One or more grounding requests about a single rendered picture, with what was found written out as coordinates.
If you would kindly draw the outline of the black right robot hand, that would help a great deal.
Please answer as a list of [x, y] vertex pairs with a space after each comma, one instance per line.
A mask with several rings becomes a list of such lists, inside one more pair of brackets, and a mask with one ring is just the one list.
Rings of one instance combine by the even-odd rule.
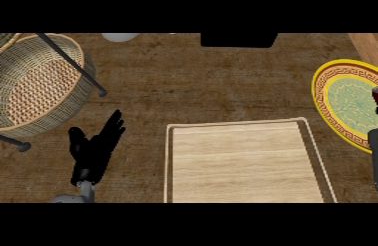
[[378, 191], [378, 129], [373, 129], [368, 132], [368, 143], [373, 151], [374, 185]]

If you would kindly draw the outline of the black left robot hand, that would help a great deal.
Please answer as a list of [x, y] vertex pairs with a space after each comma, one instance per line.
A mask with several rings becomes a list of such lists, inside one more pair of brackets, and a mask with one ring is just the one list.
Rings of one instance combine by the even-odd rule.
[[68, 130], [70, 152], [76, 160], [71, 184], [79, 186], [89, 181], [96, 185], [104, 177], [113, 151], [126, 132], [122, 111], [116, 110], [101, 132], [88, 138], [79, 127]]

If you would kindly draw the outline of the yellow and green patterned plate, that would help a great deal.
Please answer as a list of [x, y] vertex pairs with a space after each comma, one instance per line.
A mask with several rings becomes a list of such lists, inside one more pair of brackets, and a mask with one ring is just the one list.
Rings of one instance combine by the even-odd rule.
[[378, 128], [378, 67], [367, 62], [339, 59], [327, 62], [312, 79], [312, 98], [319, 115], [342, 139], [367, 153], [368, 132]]

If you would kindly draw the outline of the pale wooden tray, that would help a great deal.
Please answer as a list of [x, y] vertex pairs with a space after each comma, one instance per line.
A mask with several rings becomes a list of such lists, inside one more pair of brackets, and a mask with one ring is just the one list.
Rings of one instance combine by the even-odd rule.
[[308, 119], [169, 125], [164, 201], [334, 203]]

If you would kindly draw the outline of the dark basket stand leg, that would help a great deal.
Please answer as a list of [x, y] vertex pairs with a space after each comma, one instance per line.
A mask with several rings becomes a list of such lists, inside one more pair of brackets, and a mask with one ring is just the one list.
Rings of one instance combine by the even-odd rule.
[[0, 135], [0, 141], [5, 141], [6, 143], [15, 145], [18, 147], [20, 152], [26, 152], [32, 148], [32, 144], [29, 142], [21, 142], [17, 139], [12, 139], [3, 135]]
[[52, 49], [57, 51], [57, 53], [63, 56], [65, 61], [71, 64], [71, 66], [76, 68], [76, 70], [82, 73], [83, 77], [89, 80], [92, 85], [98, 88], [98, 96], [105, 97], [108, 95], [108, 92], [105, 88], [99, 85], [91, 74], [86, 72], [86, 70], [79, 66], [77, 62], [71, 59], [71, 57], [67, 55], [64, 50], [60, 48], [60, 46], [55, 44], [52, 39], [45, 33], [36, 33], [37, 36], [42, 38], [42, 40], [46, 42], [46, 44], [52, 47]]

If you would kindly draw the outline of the large woven wicker basket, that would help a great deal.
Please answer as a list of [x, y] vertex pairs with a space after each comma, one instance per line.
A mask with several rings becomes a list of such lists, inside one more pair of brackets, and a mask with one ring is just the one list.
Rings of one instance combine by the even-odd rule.
[[80, 112], [94, 85], [43, 39], [20, 39], [0, 54], [0, 135], [33, 137]]

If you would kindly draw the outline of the brown wooden board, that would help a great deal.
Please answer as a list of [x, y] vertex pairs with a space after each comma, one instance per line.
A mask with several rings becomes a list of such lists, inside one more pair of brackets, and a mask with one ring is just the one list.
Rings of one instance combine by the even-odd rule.
[[350, 33], [350, 41], [362, 60], [378, 67], [378, 38], [373, 33]]

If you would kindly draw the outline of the pale grey round object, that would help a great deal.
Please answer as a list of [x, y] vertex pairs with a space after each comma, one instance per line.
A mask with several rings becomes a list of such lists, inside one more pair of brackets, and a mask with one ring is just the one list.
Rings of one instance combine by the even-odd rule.
[[111, 42], [126, 42], [139, 36], [139, 33], [104, 33], [104, 38]]

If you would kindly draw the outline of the small woven wicker basket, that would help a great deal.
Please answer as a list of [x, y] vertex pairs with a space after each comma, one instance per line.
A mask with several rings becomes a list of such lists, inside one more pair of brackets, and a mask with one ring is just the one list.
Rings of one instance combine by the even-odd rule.
[[20, 37], [21, 33], [0, 33], [0, 53], [11, 48]]

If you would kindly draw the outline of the black appliance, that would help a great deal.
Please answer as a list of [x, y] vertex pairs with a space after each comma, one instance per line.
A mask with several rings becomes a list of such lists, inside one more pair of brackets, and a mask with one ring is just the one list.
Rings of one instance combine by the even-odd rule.
[[201, 45], [204, 47], [271, 48], [277, 37], [277, 33], [203, 33]]

